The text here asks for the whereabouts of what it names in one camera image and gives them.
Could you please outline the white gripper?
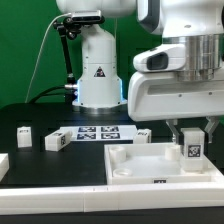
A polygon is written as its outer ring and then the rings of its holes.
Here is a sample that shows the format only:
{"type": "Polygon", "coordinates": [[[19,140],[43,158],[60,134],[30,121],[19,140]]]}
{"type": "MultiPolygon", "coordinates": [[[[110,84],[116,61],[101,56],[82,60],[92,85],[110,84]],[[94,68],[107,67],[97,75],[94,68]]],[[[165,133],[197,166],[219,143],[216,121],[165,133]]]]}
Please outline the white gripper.
{"type": "Polygon", "coordinates": [[[134,121],[167,120],[174,143],[179,143],[180,118],[207,117],[208,142],[224,115],[224,78],[221,71],[211,81],[179,82],[173,72],[136,72],[128,89],[128,115],[134,121]]]}

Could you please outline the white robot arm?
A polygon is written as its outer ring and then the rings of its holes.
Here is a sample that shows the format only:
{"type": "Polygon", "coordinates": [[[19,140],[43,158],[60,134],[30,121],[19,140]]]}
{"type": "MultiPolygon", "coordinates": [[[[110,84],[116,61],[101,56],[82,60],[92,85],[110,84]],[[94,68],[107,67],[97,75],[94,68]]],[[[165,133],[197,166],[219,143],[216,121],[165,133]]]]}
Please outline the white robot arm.
{"type": "Polygon", "coordinates": [[[81,26],[83,74],[73,102],[89,113],[112,110],[122,97],[115,38],[99,19],[137,14],[162,44],[136,55],[127,110],[134,121],[216,117],[224,114],[224,0],[56,0],[81,26]]]}

